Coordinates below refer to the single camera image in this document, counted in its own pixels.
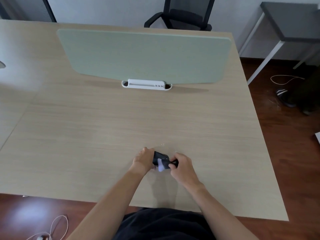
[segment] cable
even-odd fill
[[[37,236],[37,235],[39,235],[39,234],[46,234],[46,235],[49,236],[49,240],[52,240],[52,236],[51,236],[52,226],[53,226],[53,224],[54,224],[54,221],[57,220],[59,217],[64,217],[64,218],[66,218],[66,232],[63,234],[62,238],[60,238],[60,240],[62,240],[62,239],[65,237],[65,235],[67,234],[67,231],[68,231],[68,228],[69,228],[68,218],[67,218],[66,216],[64,216],[64,215],[57,216],[57,217],[53,220],[53,222],[51,223],[51,227],[50,227],[50,232],[49,232],[49,233],[47,233],[47,232],[39,232],[39,233],[34,234],[34,235],[32,235],[31,237],[27,238],[26,240],[29,240],[30,238],[33,238],[34,236]]]
[[[274,81],[272,80],[272,78],[275,77],[275,76],[290,76],[290,77],[293,77],[293,78],[291,78],[289,81],[287,81],[287,82],[284,83],[284,84],[280,84],[280,83],[276,83],[276,82],[274,82]],[[290,81],[294,80],[295,78],[300,78],[300,79],[302,79],[302,80],[305,80],[305,78],[299,77],[299,76],[291,76],[291,75],[275,75],[275,76],[270,77],[270,80],[271,80],[273,83],[277,84],[277,85],[286,85],[287,83],[289,83]]]

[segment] wooden floor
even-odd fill
[[[247,79],[259,65],[246,60],[242,64]],[[320,239],[320,145],[314,136],[320,132],[320,114],[305,116],[297,108],[282,106],[274,96],[281,86],[270,81],[279,74],[307,77],[312,70],[291,67],[271,62],[249,86],[289,216],[289,222],[239,217],[259,239]],[[287,87],[299,82],[294,80]],[[51,222],[61,214],[69,218],[70,234],[93,206],[90,202],[0,194],[0,239],[25,240],[49,231]],[[60,239],[65,227],[62,219],[53,239]]]

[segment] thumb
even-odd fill
[[[177,169],[177,167],[173,163],[169,164],[169,168],[171,168],[171,170],[176,170]]]

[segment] left arm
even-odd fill
[[[67,240],[105,240],[116,234],[142,178],[153,167],[154,149],[144,147],[126,174],[104,195]]]

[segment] left hand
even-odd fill
[[[150,169],[155,168],[155,166],[152,163],[154,153],[155,150],[153,148],[148,149],[144,147],[133,159],[133,163],[130,167],[130,170],[134,173],[139,173],[145,176]]]

